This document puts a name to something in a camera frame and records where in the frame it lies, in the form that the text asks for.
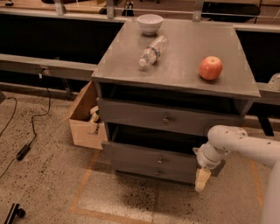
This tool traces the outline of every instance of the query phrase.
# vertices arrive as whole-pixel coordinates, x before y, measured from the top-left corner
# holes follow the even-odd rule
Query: red apple
[[[204,58],[199,65],[200,76],[208,81],[217,79],[222,70],[221,60],[215,56]]]

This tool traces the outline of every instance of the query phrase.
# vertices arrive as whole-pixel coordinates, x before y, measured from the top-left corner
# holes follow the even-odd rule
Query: bowl
[[[137,21],[144,34],[153,35],[158,31],[164,19],[159,15],[145,14],[138,17]]]

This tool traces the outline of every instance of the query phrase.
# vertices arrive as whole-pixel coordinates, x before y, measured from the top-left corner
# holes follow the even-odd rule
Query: clear bottle
[[[141,67],[151,66],[162,55],[168,46],[168,38],[159,36],[153,40],[143,51],[142,57],[139,60]]]

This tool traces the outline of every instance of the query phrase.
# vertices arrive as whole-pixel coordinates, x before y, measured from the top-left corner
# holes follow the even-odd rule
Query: cable connector
[[[26,145],[17,153],[16,159],[17,159],[18,161],[21,161],[21,160],[26,156],[26,154],[28,153],[28,151],[30,151],[30,145],[29,145],[29,144],[26,144]]]

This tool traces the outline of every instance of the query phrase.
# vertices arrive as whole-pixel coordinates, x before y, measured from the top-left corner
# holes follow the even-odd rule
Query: drawer
[[[133,164],[120,160],[111,160],[113,169],[120,172],[140,174],[157,179],[168,179],[172,181],[194,184],[196,178],[196,168],[183,169],[182,171],[168,170],[162,167],[148,166],[143,164]]]
[[[214,125],[242,126],[243,116],[203,110],[151,106],[99,98],[103,121],[206,136]]]
[[[106,156],[112,161],[123,161],[125,163],[146,165],[179,172],[193,172],[196,170],[196,157],[187,153],[178,153],[172,150],[156,150],[137,145],[111,142],[103,142],[102,148]]]

